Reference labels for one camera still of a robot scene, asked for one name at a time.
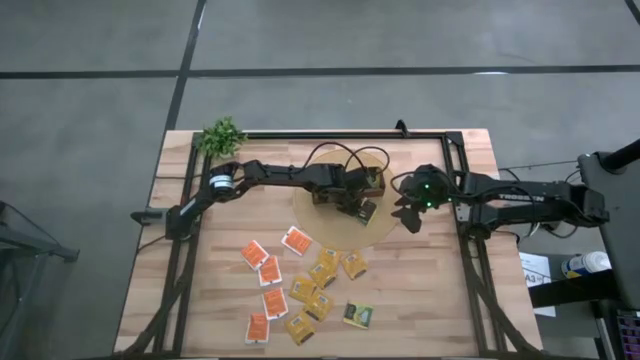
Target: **orange packet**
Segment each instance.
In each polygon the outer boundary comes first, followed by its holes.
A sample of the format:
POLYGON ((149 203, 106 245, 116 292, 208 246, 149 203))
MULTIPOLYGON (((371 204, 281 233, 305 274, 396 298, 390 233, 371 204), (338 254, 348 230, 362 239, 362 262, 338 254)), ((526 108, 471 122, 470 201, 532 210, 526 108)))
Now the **orange packet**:
POLYGON ((295 226, 292 226, 282 237, 282 243, 294 253, 302 256, 311 246, 311 238, 295 226))
POLYGON ((242 249, 240 253, 253 271, 258 270, 269 258, 269 254, 255 240, 251 240, 249 245, 242 249))
POLYGON ((263 313, 249 315, 249 326, 244 338, 245 344, 266 344, 269 342, 269 320, 263 313))
POLYGON ((264 303, 264 312, 269 320, 280 318, 289 312, 282 288, 269 290, 262 294, 262 302, 264 303))
POLYGON ((278 258, 275 256, 269 256, 267 261, 258 270, 258 277, 260 278, 260 286, 267 286, 271 284, 277 284, 282 281, 282 275, 280 274, 280 268, 278 267, 278 258))

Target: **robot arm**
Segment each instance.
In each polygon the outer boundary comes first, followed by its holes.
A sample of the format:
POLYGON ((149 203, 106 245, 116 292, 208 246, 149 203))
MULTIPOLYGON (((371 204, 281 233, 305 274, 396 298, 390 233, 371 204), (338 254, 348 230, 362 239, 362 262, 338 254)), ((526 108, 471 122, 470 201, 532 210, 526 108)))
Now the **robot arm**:
POLYGON ((299 168, 262 164, 258 160, 216 166, 211 169, 208 182, 209 186, 200 189, 184 206, 174 206, 166 212, 168 239, 188 236, 193 221, 211 205, 238 199, 258 185, 303 188, 312 194, 315 204, 334 203, 339 211, 365 224, 375 210, 375 204, 366 199, 382 196, 385 189, 382 169, 378 167, 346 171, 342 164, 312 164, 299 168), (236 178, 239 170, 243 175, 236 178), (362 211, 365 202, 367 211, 362 211))
POLYGON ((392 215, 407 229, 418 232, 419 213, 447 202, 469 205, 458 214, 470 237, 488 239, 503 225, 565 221, 581 227, 594 227, 609 220, 602 194, 584 185, 566 182, 495 180, 487 175, 455 172, 454 179, 433 165, 418 167, 403 179, 392 215), (492 200, 528 202, 527 205, 496 208, 492 200))

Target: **yellow packet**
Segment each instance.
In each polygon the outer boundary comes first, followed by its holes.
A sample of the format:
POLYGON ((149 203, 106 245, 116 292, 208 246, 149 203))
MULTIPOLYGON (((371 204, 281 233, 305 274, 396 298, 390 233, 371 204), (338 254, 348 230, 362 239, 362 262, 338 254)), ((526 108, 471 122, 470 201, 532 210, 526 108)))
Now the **yellow packet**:
POLYGON ((320 289, 324 289, 336 279, 336 270, 330 264, 316 262, 309 270, 309 275, 320 286, 320 289))
POLYGON ((367 262, 364 261, 358 250, 342 259, 342 266, 351 280, 355 280, 367 272, 367 262))
POLYGON ((293 278, 291 289, 289 289, 289 296, 306 303, 317 288, 318 286, 313 280, 304 276, 296 276, 293 278))
POLYGON ((342 253, 340 251, 322 248, 322 250, 320 250, 320 254, 318 254, 318 262, 331 265, 337 269, 341 255, 342 253))
POLYGON ((322 291, 316 291, 304 305, 304 311, 316 321, 322 322, 333 308, 333 299, 322 291))
POLYGON ((291 335, 293 341, 298 345, 302 345, 305 341, 309 340, 316 332, 311 318, 302 311, 287 319, 284 326, 287 328, 287 332, 291 335))

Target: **black floor stripe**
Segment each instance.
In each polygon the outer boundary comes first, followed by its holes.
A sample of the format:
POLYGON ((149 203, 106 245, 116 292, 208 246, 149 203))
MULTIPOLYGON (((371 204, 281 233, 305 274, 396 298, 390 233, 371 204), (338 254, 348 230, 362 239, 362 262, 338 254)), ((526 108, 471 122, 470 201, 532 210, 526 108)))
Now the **black floor stripe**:
MULTIPOLYGON (((189 64, 194 47, 185 53, 189 64)), ((322 76, 428 76, 428 75, 495 75, 495 74, 589 74, 635 73, 640 65, 561 65, 561 66, 461 66, 461 67, 362 67, 362 68, 287 68, 287 69, 203 69, 203 70, 131 70, 131 71, 54 71, 0 72, 0 80, 16 79, 137 79, 178 78, 178 95, 188 78, 265 78, 322 76)))
POLYGON ((629 11, 631 11, 631 14, 633 14, 633 17, 636 19, 638 25, 640 25, 640 10, 638 10, 638 6, 636 5, 635 1, 624 0, 624 2, 627 4, 629 11))
POLYGON ((178 70, 18 71, 0 72, 0 80, 174 78, 179 74, 178 70))
POLYGON ((191 67, 191 61, 193 60, 196 43, 198 42, 198 35, 200 34, 200 23, 202 17, 204 16, 203 14, 206 4, 207 0, 198 0, 196 11, 193 14, 193 20, 191 21, 191 29, 189 30, 187 46, 184 49, 182 63, 180 64, 180 74, 178 75, 178 80, 176 81, 176 87, 173 90, 173 97, 171 98, 171 105, 169 106, 167 121, 164 125, 165 131, 174 130, 176 128, 176 122, 178 121, 178 114, 180 113, 180 106, 182 104, 182 97, 184 95, 184 88, 187 85, 189 68, 191 67))
POLYGON ((640 72, 640 65, 368 67, 191 70, 191 78, 265 78, 321 76, 425 76, 490 74, 582 74, 640 72))

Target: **round wooden board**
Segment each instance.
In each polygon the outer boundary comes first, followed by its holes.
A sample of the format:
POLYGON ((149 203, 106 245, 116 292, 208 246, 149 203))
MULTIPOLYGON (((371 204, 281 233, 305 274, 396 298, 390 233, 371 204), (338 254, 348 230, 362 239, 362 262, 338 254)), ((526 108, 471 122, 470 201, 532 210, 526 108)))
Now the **round wooden board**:
MULTIPOLYGON (((316 157, 311 161, 311 164, 344 164, 349 155, 346 150, 334 150, 316 157)), ((384 163, 372 154, 362 151, 358 153, 358 157, 365 166, 384 167, 384 163)), ((347 170, 358 166, 360 166, 358 161, 351 159, 347 170)), ((293 211, 302 230, 314 241, 335 250, 362 249, 386 238, 398 223, 398 219, 391 216, 391 212, 396 209, 393 203, 397 200, 398 195, 389 184, 393 173, 386 169, 383 175, 386 190, 383 196, 370 199, 377 205, 377 209, 367 226, 364 226, 356 218, 338 211, 334 204, 314 205, 308 191, 296 189, 293 195, 293 211)))

